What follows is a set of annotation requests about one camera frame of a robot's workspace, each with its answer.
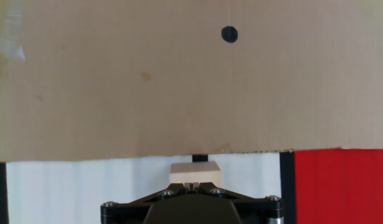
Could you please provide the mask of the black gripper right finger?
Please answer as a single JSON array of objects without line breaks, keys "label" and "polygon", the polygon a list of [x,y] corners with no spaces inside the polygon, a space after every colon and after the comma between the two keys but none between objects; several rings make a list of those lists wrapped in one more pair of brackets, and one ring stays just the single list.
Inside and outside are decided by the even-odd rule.
[{"label": "black gripper right finger", "polygon": [[192,183],[192,193],[218,197],[230,202],[244,223],[284,224],[284,203],[277,195],[253,198],[225,190],[212,182]]}]

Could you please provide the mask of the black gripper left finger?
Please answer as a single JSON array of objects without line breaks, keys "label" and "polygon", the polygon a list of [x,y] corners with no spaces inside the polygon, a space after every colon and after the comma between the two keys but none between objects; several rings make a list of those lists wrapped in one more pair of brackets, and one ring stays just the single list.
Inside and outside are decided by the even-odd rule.
[{"label": "black gripper left finger", "polygon": [[142,197],[130,203],[105,202],[100,205],[101,224],[144,222],[156,202],[191,193],[190,185],[169,184],[163,190]]}]

